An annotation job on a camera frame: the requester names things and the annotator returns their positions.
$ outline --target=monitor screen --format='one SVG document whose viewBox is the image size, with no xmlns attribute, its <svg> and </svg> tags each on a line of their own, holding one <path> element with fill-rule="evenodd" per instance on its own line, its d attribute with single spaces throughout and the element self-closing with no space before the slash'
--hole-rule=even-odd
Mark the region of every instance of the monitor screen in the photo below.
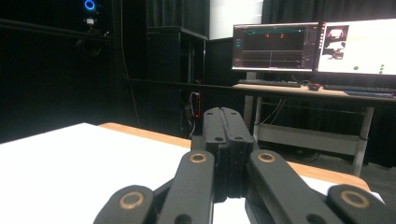
<svg viewBox="0 0 396 224">
<path fill-rule="evenodd" d="M 235 25 L 233 70 L 312 72 L 318 23 Z"/>
<path fill-rule="evenodd" d="M 396 20 L 324 22 L 318 71 L 396 75 Z"/>
</svg>

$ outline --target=desk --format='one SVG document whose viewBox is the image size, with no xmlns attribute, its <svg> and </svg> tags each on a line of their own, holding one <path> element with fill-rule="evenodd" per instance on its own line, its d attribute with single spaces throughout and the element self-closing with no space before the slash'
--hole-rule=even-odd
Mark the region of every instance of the desk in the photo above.
<svg viewBox="0 0 396 224">
<path fill-rule="evenodd" d="M 255 112 L 253 136 L 256 140 L 263 140 L 279 144 L 286 144 L 297 147 L 308 147 L 324 151 L 353 155 L 354 161 L 352 173 L 356 176 L 359 176 L 361 173 L 361 167 L 367 146 L 371 120 L 374 113 L 374 105 L 386 105 L 396 103 L 396 99 L 352 96 L 347 95 L 343 91 L 326 91 L 322 88 L 320 88 L 318 91 L 310 91 L 307 87 L 304 86 L 302 86 L 301 88 L 288 88 L 238 84 L 234 87 L 241 90 L 259 91 L 260 93 L 258 94 L 269 95 L 271 97 L 364 105 L 366 109 L 361 125 L 361 133 L 359 136 L 325 133 L 261 124 L 261 96 L 258 96 Z"/>
<path fill-rule="evenodd" d="M 101 126 L 83 123 L 0 145 L 0 223 L 93 223 L 117 190 L 156 189 L 171 179 L 189 150 L 189 140 L 114 123 Z M 326 190 L 331 181 L 369 189 L 356 176 L 290 165 L 313 177 L 304 177 L 311 188 Z M 246 220 L 242 199 L 215 204 L 213 223 Z"/>
</svg>

